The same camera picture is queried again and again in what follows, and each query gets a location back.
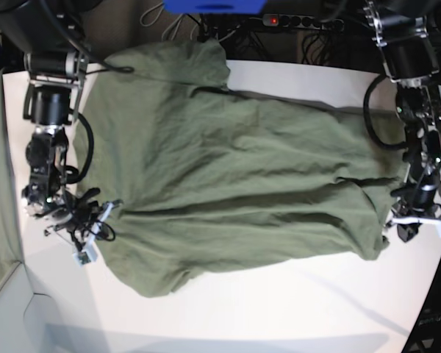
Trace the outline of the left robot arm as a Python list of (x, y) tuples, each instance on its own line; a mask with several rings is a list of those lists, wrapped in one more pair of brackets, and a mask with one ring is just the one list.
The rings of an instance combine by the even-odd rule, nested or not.
[[(366, 1), (363, 7), (384, 66), (366, 90), (365, 126), (381, 149), (402, 151), (408, 171), (401, 187), (392, 191), (396, 202), (385, 228), (396, 228), (403, 242), (413, 239), (424, 224), (441, 237), (441, 95), (435, 80), (440, 65), (431, 44), (427, 20), (435, 1)], [(389, 79), (397, 87), (396, 115), (404, 124), (405, 139), (381, 140), (371, 121), (370, 97)]]

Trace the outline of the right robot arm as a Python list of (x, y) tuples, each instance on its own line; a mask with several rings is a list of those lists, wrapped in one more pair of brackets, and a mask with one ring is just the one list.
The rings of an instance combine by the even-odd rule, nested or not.
[(93, 130), (79, 111), (90, 62), (106, 71), (131, 74), (94, 57), (85, 44), (80, 15), (98, 1), (0, 1), (0, 30), (24, 54), (29, 74), (23, 118), (35, 129), (26, 146), (30, 176), (21, 192), (28, 214), (52, 224), (44, 233), (64, 229), (81, 263), (95, 258), (96, 240), (114, 240), (105, 221), (118, 201), (99, 204), (99, 188), (75, 196), (69, 185), (81, 182), (93, 159)]

